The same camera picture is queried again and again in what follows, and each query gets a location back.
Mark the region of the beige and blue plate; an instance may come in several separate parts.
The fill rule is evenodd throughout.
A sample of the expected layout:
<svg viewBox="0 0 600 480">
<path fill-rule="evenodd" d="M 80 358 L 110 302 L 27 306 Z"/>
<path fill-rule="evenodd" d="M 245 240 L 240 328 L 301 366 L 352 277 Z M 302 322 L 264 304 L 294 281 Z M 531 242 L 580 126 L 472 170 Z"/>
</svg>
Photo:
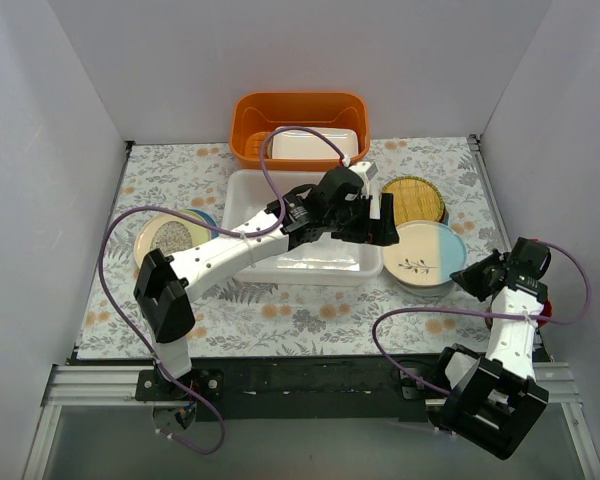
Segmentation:
<svg viewBox="0 0 600 480">
<path fill-rule="evenodd" d="M 450 227 L 416 220 L 397 227 L 399 241 L 382 250 L 385 269 L 399 282 L 416 288 L 438 287 L 462 270 L 467 249 Z"/>
</svg>

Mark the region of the speckled oval plate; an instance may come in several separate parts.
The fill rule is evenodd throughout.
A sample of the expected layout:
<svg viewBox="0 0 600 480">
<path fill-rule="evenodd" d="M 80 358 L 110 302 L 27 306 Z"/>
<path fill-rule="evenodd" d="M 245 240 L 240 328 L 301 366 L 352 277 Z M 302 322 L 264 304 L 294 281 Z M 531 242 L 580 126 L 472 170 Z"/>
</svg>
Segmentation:
<svg viewBox="0 0 600 480">
<path fill-rule="evenodd" d="M 165 256 L 193 247 L 193 237 L 188 227 L 177 221 L 168 221 L 155 232 L 151 250 L 159 249 Z"/>
</svg>

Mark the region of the white ribbed bowl plate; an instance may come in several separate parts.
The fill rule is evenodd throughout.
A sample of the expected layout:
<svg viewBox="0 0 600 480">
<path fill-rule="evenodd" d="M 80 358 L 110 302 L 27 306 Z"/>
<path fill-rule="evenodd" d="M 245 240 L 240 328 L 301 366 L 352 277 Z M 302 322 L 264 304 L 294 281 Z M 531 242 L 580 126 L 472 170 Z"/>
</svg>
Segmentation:
<svg viewBox="0 0 600 480">
<path fill-rule="evenodd" d="M 429 297 L 444 297 L 454 289 L 454 282 L 447 281 L 439 285 L 414 285 L 397 281 L 397 284 L 405 291 L 412 295 L 429 298 Z"/>
</svg>

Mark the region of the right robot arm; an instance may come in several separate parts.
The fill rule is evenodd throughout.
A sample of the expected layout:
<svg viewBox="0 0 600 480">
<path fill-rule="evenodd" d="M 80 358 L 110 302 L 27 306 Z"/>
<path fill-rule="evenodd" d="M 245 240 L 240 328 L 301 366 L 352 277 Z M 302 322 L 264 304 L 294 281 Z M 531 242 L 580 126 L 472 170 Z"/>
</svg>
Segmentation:
<svg viewBox="0 0 600 480">
<path fill-rule="evenodd" d="M 489 300 L 490 339 L 485 354 L 459 344 L 443 350 L 432 373 L 447 397 L 439 426 L 506 460 L 546 409 L 549 393 L 536 382 L 532 362 L 539 316 L 548 299 L 540 279 L 549 248 L 519 238 L 509 253 L 494 251 L 451 279 L 480 301 Z"/>
</svg>

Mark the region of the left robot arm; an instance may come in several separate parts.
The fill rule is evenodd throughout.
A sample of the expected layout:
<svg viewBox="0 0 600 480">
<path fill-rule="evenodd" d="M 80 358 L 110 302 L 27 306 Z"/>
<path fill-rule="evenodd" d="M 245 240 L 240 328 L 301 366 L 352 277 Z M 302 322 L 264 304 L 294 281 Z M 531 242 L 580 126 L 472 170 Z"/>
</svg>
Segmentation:
<svg viewBox="0 0 600 480">
<path fill-rule="evenodd" d="M 394 197 L 374 179 L 376 166 L 337 166 L 316 184 L 278 194 L 253 217 L 188 250 L 144 256 L 134 297 L 151 329 L 158 387 L 173 400 L 193 386 L 187 334 L 195 325 L 191 304 L 215 284 L 323 235 L 353 244 L 387 247 L 399 240 Z"/>
</svg>

